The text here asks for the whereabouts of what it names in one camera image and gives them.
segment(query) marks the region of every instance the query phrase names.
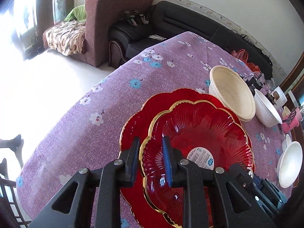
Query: metal screw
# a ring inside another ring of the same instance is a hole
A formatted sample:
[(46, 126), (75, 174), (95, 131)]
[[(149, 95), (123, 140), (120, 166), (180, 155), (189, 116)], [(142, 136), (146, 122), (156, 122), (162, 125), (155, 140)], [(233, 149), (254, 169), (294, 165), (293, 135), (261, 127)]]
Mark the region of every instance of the metal screw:
[(215, 172), (218, 173), (218, 174), (222, 174), (222, 173), (225, 172), (225, 170), (222, 167), (216, 167)]
[(188, 159), (181, 159), (179, 163), (181, 165), (187, 165), (187, 164), (189, 164), (189, 160)]
[(80, 174), (86, 174), (88, 172), (88, 168), (81, 168), (79, 171), (78, 171)]
[(121, 165), (121, 164), (123, 164), (123, 160), (122, 159), (116, 159), (114, 161), (114, 165)]

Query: black leather sofa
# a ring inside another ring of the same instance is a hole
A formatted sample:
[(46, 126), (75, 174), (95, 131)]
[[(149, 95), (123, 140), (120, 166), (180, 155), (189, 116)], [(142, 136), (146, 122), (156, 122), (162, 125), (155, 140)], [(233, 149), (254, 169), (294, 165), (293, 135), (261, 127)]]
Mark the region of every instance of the black leather sofa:
[(124, 21), (112, 25), (109, 30), (109, 66), (118, 68), (145, 48), (161, 42), (149, 38), (150, 35), (169, 39), (190, 31), (208, 39), (228, 53), (245, 49), (249, 54), (248, 62), (258, 65), (266, 79), (272, 77), (270, 59), (260, 49), (218, 22), (167, 1), (150, 7), (147, 14), (150, 17), (147, 25), (132, 26)]

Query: red glass plate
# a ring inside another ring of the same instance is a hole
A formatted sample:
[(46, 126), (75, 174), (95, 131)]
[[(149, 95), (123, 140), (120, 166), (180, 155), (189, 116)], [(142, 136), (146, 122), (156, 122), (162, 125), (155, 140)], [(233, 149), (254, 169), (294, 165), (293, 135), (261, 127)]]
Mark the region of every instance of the red glass plate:
[[(144, 174), (145, 197), (150, 206), (163, 214), (168, 223), (182, 226), (183, 189), (171, 189), (165, 178), (162, 137), (169, 136), (173, 148), (184, 157), (210, 170), (239, 164), (249, 171), (253, 154), (245, 131), (232, 115), (207, 101), (178, 101), (159, 113), (151, 122), (148, 137), (142, 143), (139, 159)], [(209, 225), (212, 215), (207, 197)]]
[[(225, 110), (229, 111), (236, 123), (241, 125), (238, 117), (231, 110), (224, 107), (216, 97), (204, 93), (201, 94), (192, 89), (180, 88), (171, 93), (156, 94), (143, 104), (142, 109), (125, 123), (120, 134), (120, 149), (129, 149), (134, 136), (138, 136), (140, 141), (143, 141), (148, 135), (148, 128), (152, 119), (159, 112), (169, 109), (173, 103), (182, 99), (191, 100), (193, 102), (197, 100), (208, 100), (216, 107), (224, 108)], [(134, 187), (121, 189), (123, 197), (130, 205), (134, 218), (144, 228), (154, 227), (151, 220), (157, 223), (159, 227), (171, 227), (171, 225), (165, 221), (162, 214), (151, 209), (147, 203), (143, 195), (142, 180), (143, 177), (138, 171)]]

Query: floral blanket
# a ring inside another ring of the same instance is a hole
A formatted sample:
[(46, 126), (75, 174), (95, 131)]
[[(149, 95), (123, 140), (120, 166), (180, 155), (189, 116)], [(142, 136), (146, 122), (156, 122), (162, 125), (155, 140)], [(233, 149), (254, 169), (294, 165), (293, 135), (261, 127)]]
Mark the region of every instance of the floral blanket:
[[(216, 65), (251, 74), (217, 45), (185, 32), (144, 50), (101, 80), (60, 119), (24, 165), (17, 191), (26, 213), (36, 217), (80, 168), (98, 169), (117, 158), (125, 122), (151, 96), (182, 87), (208, 93), (209, 71)], [(282, 189), (275, 171), (284, 134), (277, 126), (266, 128), (256, 116), (242, 125), (252, 141), (255, 173), (289, 197), (291, 187)], [(121, 217), (122, 227), (139, 227), (123, 199)]]
[(63, 55), (83, 53), (86, 22), (60, 22), (43, 34), (44, 48), (55, 49)]

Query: white wall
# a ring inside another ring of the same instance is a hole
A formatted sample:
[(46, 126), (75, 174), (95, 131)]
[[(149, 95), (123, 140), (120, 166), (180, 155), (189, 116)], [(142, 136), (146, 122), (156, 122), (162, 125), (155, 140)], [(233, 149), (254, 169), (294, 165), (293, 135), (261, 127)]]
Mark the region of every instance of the white wall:
[(255, 37), (288, 74), (304, 51), (304, 24), (288, 0), (190, 0)]

